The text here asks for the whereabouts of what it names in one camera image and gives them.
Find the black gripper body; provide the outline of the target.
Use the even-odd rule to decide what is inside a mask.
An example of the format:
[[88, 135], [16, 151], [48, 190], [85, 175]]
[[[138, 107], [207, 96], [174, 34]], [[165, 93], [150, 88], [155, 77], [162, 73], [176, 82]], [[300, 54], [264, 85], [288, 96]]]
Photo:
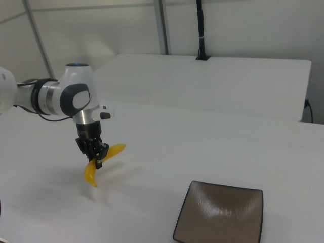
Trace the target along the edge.
[[90, 124], [76, 124], [78, 138], [76, 143], [79, 146], [82, 154], [91, 155], [92, 159], [96, 161], [96, 154], [103, 152], [103, 157], [107, 156], [109, 145], [102, 142], [101, 139], [101, 123], [95, 121]]

